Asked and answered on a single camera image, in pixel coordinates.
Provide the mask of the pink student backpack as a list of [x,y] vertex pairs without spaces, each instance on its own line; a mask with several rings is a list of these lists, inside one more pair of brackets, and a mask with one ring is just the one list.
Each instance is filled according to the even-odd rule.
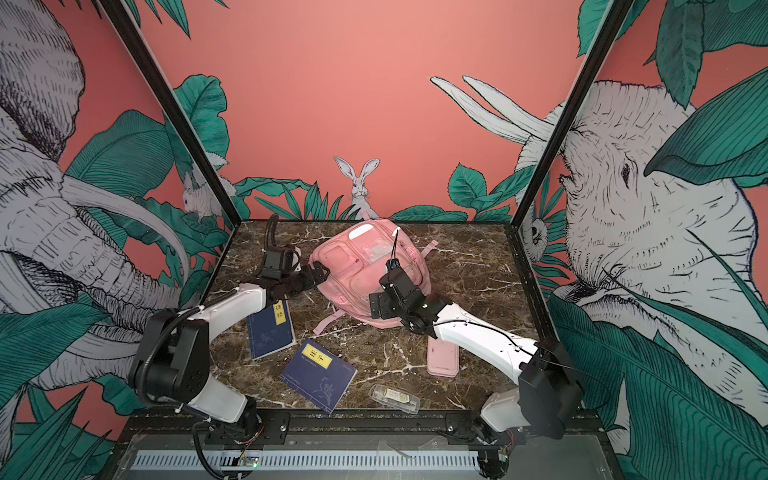
[[374,319],[371,316],[369,295],[381,291],[379,280],[387,273],[386,262],[392,254],[409,278],[428,294],[431,280],[426,257],[437,246],[438,242],[433,240],[419,249],[392,221],[374,219],[358,223],[315,248],[309,262],[318,262],[329,271],[318,290],[333,304],[334,313],[322,320],[314,333],[321,334],[343,315],[378,329],[399,327],[398,317]]

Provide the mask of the dark blue book yellow label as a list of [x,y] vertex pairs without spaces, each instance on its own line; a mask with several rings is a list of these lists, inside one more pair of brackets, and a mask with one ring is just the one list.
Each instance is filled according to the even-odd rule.
[[279,379],[326,414],[346,394],[357,369],[311,339],[305,340]]

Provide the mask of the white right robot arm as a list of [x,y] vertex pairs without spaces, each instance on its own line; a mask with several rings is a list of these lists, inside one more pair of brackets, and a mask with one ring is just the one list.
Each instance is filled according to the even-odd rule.
[[479,410],[476,435],[488,437],[518,427],[552,439],[565,435],[579,409],[581,375],[562,344],[513,335],[483,321],[447,298],[416,289],[401,296],[387,286],[369,295],[374,319],[397,318],[407,330],[454,344],[495,367],[516,388],[488,397]]

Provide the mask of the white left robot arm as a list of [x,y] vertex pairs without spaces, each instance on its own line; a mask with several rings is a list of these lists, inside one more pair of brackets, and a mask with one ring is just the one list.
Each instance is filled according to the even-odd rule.
[[213,302],[157,312],[147,321],[128,385],[148,407],[172,406],[204,420],[238,423],[248,400],[211,374],[211,341],[247,316],[320,285],[329,274],[314,262],[275,278],[258,275]]

